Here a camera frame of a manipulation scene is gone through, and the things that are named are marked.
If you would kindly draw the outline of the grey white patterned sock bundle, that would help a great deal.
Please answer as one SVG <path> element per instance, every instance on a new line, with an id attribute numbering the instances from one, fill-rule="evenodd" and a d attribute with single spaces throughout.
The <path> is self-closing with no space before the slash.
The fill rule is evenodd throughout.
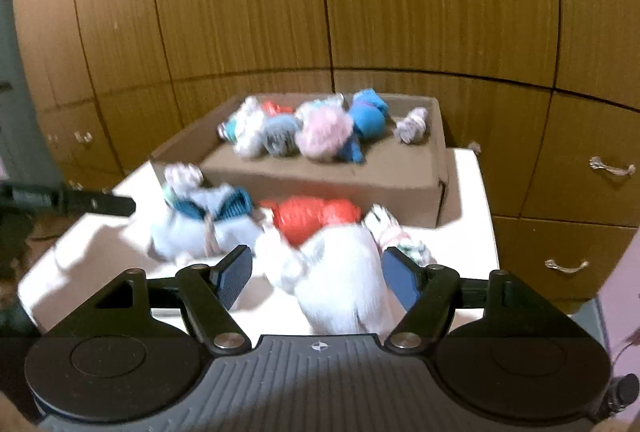
<path id="1" fill-rule="evenodd" d="M 423 142 L 428 132 L 428 110 L 425 107 L 411 109 L 405 118 L 396 122 L 394 137 L 399 143 L 417 145 Z"/>

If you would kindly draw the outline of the white fluffy sock bundle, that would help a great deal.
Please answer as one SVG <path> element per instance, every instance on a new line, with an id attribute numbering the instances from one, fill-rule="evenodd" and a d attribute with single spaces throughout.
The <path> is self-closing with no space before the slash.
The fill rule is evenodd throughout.
<path id="1" fill-rule="evenodd" d="M 376 334 L 395 327 L 378 245 L 361 224 L 326 226 L 295 248 L 273 226 L 255 256 L 273 287 L 294 296 L 316 334 Z"/>

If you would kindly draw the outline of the teal white sock bundle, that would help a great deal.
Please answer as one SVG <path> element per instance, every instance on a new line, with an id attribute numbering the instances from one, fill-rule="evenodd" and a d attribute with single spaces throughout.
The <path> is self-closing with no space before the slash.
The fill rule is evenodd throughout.
<path id="1" fill-rule="evenodd" d="M 255 96 L 247 96 L 240 108 L 217 126 L 217 133 L 232 145 L 238 157 L 257 159 L 266 151 L 264 131 L 268 119 L 262 103 Z"/>

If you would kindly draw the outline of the white green striped sock bundle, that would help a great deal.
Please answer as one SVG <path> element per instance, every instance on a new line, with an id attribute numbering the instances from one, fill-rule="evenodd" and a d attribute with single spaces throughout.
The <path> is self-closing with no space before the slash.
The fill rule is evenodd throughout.
<path id="1" fill-rule="evenodd" d="M 381 251 L 396 248 L 417 266 L 426 267 L 435 260 L 419 238 L 411 236 L 386 207 L 374 204 L 362 220 Z"/>

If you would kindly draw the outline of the wooden wardrobe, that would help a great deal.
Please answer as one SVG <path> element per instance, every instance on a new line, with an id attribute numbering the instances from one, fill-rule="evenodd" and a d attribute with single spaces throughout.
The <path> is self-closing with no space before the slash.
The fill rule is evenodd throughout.
<path id="1" fill-rule="evenodd" d="M 638 227 L 639 0 L 13 5 L 42 134 L 74 185 L 115 185 L 233 96 L 373 86 L 437 97 L 448 143 L 480 156 L 501 262 L 550 300 L 592 298 Z"/>

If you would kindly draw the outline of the blue knit sock bundle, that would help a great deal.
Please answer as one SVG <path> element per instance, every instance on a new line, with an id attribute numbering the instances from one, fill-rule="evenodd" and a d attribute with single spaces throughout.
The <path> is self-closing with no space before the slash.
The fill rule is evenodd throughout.
<path id="1" fill-rule="evenodd" d="M 364 163 L 360 143 L 379 140 L 386 132 L 388 106 L 373 88 L 361 90 L 352 96 L 347 113 L 352 118 L 352 134 L 337 154 L 345 162 Z"/>

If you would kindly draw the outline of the pink fluffy sock bundle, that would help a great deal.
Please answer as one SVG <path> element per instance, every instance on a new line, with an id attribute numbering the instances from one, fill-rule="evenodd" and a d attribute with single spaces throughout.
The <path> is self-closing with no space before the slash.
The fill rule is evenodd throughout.
<path id="1" fill-rule="evenodd" d="M 332 161 L 354 132 L 354 120 L 341 94 L 303 102 L 295 111 L 302 124 L 295 133 L 299 152 L 314 161 Z"/>

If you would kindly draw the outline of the white blue cuff sock bundle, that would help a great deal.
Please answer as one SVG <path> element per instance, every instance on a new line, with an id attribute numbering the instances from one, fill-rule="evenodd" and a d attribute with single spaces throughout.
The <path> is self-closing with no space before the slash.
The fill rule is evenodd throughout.
<path id="1" fill-rule="evenodd" d="M 236 246 L 254 248 L 262 230 L 254 220 L 254 204 L 241 187 L 222 184 L 181 195 L 166 192 L 167 211 L 151 230 L 149 255 L 173 261 L 223 256 Z"/>

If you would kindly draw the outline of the brown cardboard box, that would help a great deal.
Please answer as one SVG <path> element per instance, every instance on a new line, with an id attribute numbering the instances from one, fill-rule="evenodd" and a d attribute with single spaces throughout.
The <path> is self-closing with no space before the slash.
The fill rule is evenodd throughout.
<path id="1" fill-rule="evenodd" d="M 388 93 L 382 100 L 393 119 L 404 118 L 413 108 L 426 108 L 427 139 L 419 145 L 401 144 L 393 137 L 393 123 L 388 122 L 383 138 L 363 146 L 363 164 L 313 162 L 303 156 L 245 160 L 217 131 L 242 104 L 241 96 L 233 96 L 160 145 L 150 161 L 160 182 L 169 163 L 191 163 L 209 183 L 243 187 L 255 201 L 291 196 L 344 198 L 363 211 L 380 204 L 404 225 L 435 228 L 449 182 L 439 102 L 434 97 Z"/>

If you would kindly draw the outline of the red white sock bundle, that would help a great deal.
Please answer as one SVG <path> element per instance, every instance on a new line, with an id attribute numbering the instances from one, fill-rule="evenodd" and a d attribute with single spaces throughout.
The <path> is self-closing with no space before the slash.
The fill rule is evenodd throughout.
<path id="1" fill-rule="evenodd" d="M 283 201 L 264 200 L 259 207 L 271 211 L 272 224 L 293 247 L 299 247 L 326 226 L 359 223 L 360 207 L 348 199 L 293 196 Z"/>

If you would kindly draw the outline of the grey rolled sock bundle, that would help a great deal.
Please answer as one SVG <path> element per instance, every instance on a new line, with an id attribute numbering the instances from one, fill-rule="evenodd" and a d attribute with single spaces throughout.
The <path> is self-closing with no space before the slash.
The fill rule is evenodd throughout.
<path id="1" fill-rule="evenodd" d="M 294 114 L 278 114 L 268 118 L 262 129 L 265 150 L 273 157 L 289 157 L 298 153 L 295 135 L 302 122 Z"/>

